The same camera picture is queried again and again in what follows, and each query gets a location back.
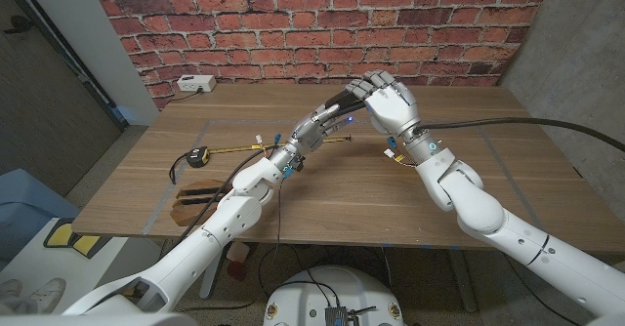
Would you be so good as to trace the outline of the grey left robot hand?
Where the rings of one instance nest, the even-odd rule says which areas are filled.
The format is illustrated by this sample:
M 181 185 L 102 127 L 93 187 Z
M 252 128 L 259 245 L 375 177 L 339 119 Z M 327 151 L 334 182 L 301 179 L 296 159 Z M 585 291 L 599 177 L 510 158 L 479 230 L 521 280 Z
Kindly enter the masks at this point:
M 353 121 L 351 116 L 342 118 L 339 112 L 337 103 L 319 106 L 296 126 L 286 145 L 270 157 L 270 162 L 280 170 L 286 166 L 297 168 L 329 135 Z

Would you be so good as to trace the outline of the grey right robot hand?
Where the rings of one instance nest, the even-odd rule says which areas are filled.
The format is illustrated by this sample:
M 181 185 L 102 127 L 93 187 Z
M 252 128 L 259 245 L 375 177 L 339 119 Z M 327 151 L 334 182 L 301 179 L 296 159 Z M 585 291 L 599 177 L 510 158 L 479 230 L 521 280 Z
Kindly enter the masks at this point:
M 368 71 L 350 82 L 346 90 L 364 102 L 380 133 L 402 139 L 406 152 L 418 165 L 441 152 L 438 140 L 420 128 L 416 98 L 387 71 Z

